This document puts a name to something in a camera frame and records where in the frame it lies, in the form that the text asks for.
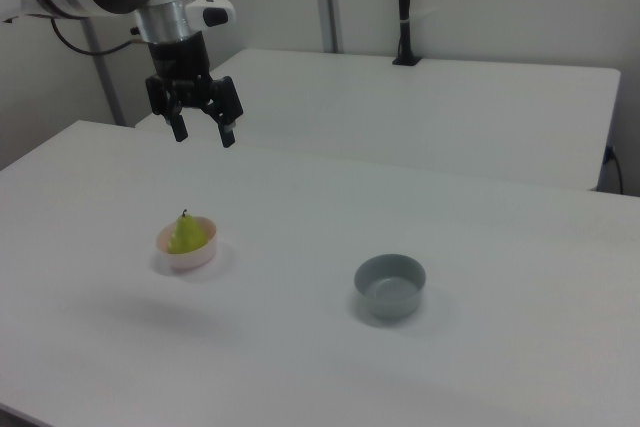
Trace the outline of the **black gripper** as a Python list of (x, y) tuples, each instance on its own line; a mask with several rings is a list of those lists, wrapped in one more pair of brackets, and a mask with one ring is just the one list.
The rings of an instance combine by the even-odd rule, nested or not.
[(149, 44), (156, 73), (145, 80), (152, 113), (162, 116), (174, 138), (182, 142), (188, 132), (182, 106), (202, 107), (217, 124), (222, 146), (235, 143), (236, 120), (244, 113), (235, 84), (225, 76), (211, 80), (210, 62), (203, 34), (184, 40)]

